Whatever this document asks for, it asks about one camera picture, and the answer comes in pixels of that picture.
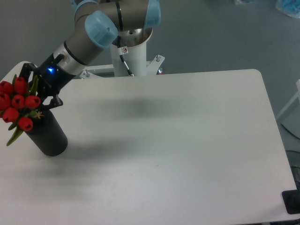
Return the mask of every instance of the blue led light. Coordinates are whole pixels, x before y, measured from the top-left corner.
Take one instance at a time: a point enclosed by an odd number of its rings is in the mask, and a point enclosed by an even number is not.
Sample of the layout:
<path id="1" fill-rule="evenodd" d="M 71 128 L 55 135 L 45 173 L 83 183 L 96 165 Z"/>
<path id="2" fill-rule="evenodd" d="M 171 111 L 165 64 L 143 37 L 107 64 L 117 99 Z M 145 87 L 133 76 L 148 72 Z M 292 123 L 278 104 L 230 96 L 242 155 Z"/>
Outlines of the blue led light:
<path id="1" fill-rule="evenodd" d="M 54 69 L 52 67 L 47 68 L 51 74 L 54 73 Z"/>

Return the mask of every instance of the black vase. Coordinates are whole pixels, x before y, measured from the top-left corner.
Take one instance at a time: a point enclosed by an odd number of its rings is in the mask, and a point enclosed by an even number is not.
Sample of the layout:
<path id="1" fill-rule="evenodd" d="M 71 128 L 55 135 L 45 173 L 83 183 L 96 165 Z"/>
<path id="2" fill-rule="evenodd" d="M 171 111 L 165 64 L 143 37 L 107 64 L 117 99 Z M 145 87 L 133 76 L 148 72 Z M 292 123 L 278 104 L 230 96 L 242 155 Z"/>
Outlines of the black vase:
<path id="1" fill-rule="evenodd" d="M 57 156 L 67 148 L 68 139 L 51 111 L 44 111 L 43 115 L 40 123 L 34 123 L 26 134 L 45 155 Z"/>

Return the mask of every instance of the red tulip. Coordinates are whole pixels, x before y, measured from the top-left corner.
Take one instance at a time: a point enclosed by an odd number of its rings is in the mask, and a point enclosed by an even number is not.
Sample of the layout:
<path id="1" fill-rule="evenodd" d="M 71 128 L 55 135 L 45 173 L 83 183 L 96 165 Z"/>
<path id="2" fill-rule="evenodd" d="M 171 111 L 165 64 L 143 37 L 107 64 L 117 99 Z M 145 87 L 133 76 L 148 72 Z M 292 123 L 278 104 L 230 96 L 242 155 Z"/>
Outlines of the red tulip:
<path id="1" fill-rule="evenodd" d="M 25 107 L 25 98 L 22 95 L 15 95 L 11 100 L 11 105 L 16 109 L 23 109 Z"/>
<path id="2" fill-rule="evenodd" d="M 28 83 L 25 81 L 23 77 L 18 77 L 15 80 L 15 91 L 19 95 L 25 95 L 28 89 Z"/>
<path id="3" fill-rule="evenodd" d="M 9 107 L 3 113 L 3 120 L 6 123 L 15 122 L 15 120 L 19 117 L 19 112 L 13 107 Z"/>
<path id="4" fill-rule="evenodd" d="M 11 96 L 14 93 L 14 87 L 10 82 L 1 81 L 0 91 L 7 93 L 9 96 Z"/>
<path id="5" fill-rule="evenodd" d="M 0 111 L 10 107 L 11 100 L 7 93 L 0 92 Z"/>
<path id="6" fill-rule="evenodd" d="M 35 109 L 41 104 L 41 99 L 38 96 L 30 95 L 25 98 L 25 105 L 30 109 Z"/>
<path id="7" fill-rule="evenodd" d="M 18 127 L 23 131 L 30 131 L 33 127 L 32 120 L 28 117 L 22 117 L 18 121 Z"/>

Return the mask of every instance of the cable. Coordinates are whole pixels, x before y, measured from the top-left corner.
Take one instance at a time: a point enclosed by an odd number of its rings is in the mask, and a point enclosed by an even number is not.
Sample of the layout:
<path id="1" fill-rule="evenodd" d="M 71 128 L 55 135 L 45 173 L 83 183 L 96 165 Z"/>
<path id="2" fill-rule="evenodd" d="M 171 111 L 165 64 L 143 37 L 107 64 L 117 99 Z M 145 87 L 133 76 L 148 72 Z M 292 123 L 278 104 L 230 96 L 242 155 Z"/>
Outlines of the cable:
<path id="1" fill-rule="evenodd" d="M 121 13 L 121 7 L 120 7 L 120 4 L 119 4 L 119 0 L 116 0 L 116 7 L 117 7 L 117 12 L 118 12 L 120 31 L 123 31 L 123 18 L 122 18 L 122 13 Z"/>
<path id="2" fill-rule="evenodd" d="M 291 131 L 289 131 L 282 123 L 280 124 L 286 132 L 288 132 L 290 135 L 292 135 L 294 138 L 300 140 L 300 137 L 294 135 Z"/>
<path id="3" fill-rule="evenodd" d="M 300 220 L 283 221 L 283 222 L 271 222 L 270 225 L 299 225 Z"/>
<path id="4" fill-rule="evenodd" d="M 296 152 L 296 153 L 300 153 L 298 151 L 295 151 L 295 150 L 285 150 L 285 151 L 288 151 L 288 152 Z"/>
<path id="5" fill-rule="evenodd" d="M 121 37 L 118 36 L 118 37 L 117 37 L 117 48 L 121 48 L 120 42 L 121 42 Z M 128 75 L 129 75 L 129 76 L 134 76 L 134 74 L 133 74 L 133 73 L 131 72 L 131 70 L 129 69 L 127 63 L 125 62 L 125 59 L 124 59 L 123 55 L 120 55 L 120 59 L 121 59 L 121 61 L 124 63 L 124 65 L 125 65 L 125 67 L 126 67 L 126 70 L 127 70 L 127 72 L 128 72 Z"/>

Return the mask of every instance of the light blue joint cap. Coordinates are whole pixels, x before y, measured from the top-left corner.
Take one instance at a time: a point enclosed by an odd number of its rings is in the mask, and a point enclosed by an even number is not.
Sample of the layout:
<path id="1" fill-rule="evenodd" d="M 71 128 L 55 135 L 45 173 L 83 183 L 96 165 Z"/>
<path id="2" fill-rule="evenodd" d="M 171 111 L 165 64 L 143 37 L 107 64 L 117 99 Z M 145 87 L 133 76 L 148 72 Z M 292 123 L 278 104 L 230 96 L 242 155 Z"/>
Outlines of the light blue joint cap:
<path id="1" fill-rule="evenodd" d="M 82 6 L 82 5 L 85 4 L 85 3 L 95 3 L 95 4 L 98 4 L 96 1 L 93 1 L 93 0 L 84 0 L 84 1 L 80 2 L 80 3 L 78 4 L 78 6 L 75 7 L 75 14 L 76 14 L 77 10 L 79 9 L 79 7 Z"/>
<path id="2" fill-rule="evenodd" d="M 85 19 L 85 30 L 99 48 L 108 48 L 118 36 L 114 23 L 101 11 L 95 11 Z"/>
<path id="3" fill-rule="evenodd" d="M 71 5 L 72 5 L 74 11 L 76 11 L 77 4 L 76 4 L 75 0 L 71 0 Z"/>
<path id="4" fill-rule="evenodd" d="M 144 28 L 157 27 L 161 21 L 159 0 L 149 0 Z"/>

